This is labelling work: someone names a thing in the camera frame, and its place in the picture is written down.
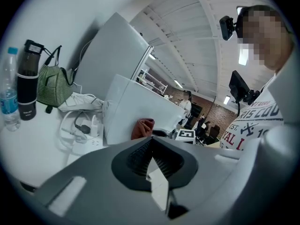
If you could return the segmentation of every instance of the handbag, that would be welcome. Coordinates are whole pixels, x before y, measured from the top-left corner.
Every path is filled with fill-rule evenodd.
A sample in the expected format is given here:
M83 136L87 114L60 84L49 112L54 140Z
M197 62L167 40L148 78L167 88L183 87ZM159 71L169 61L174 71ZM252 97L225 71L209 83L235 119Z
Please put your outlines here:
M71 86L74 80L74 70L66 71L58 66L60 48L61 45L47 58L39 72L37 81L38 102L54 107L60 106L73 92ZM55 64L50 67L49 63L56 52Z

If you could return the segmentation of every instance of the brick wall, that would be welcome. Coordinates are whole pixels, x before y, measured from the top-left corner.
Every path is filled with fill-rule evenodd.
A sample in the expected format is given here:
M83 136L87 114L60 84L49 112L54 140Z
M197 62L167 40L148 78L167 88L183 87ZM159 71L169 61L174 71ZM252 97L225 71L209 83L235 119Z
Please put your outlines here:
M161 81L163 84L168 84L166 81L164 81L159 75L157 75L153 70L150 69L149 73L154 76L156 79ZM173 98L170 99L172 102L179 102L183 99L183 91L173 88L170 85L168 85L167 89L165 90L164 95L172 95ZM211 121L211 126L218 125L220 127L220 133L218 135L218 138L220 138L227 127L232 123L232 121L236 118L236 114L234 112L229 111L228 109L213 104L211 101L208 101L202 97L198 97L195 95L192 95L192 103L200 106L202 108L199 116L204 114L206 118L206 121ZM198 121L199 118L194 118L192 121L192 125Z

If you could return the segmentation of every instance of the black hair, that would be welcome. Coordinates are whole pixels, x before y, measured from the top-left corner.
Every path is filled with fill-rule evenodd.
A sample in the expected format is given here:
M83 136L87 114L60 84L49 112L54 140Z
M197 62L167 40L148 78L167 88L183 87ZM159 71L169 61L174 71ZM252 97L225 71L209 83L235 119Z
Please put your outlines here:
M247 21L247 20L245 20L245 18L249 17L250 11L264 11L266 16L276 16L276 17L281 18L279 12L277 12L273 8L266 6L266 5L255 5L255 6L251 6L251 7L243 7L240 10L240 14L236 21L236 27L235 27L238 38L243 38L243 22Z
M191 93L191 91L184 91L184 94L185 94L185 95L188 95L188 100L189 100L190 102L192 102L192 93Z

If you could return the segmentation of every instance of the plastic water bottle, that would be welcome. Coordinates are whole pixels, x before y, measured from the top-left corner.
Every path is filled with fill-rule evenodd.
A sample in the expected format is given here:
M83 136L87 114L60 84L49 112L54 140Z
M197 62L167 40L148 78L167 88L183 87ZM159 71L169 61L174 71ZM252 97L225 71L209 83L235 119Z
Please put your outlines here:
M4 123L9 131L16 131L20 127L20 114L16 92L16 55L18 49L8 48L1 74L0 102Z

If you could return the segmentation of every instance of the blue bottle cap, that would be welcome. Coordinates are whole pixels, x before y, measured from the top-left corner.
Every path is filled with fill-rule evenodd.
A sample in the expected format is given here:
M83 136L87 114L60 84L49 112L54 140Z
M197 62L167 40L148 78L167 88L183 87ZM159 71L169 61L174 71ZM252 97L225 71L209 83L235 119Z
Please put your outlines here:
M8 53L13 54L13 55L17 55L18 49L16 47L9 47L8 48Z

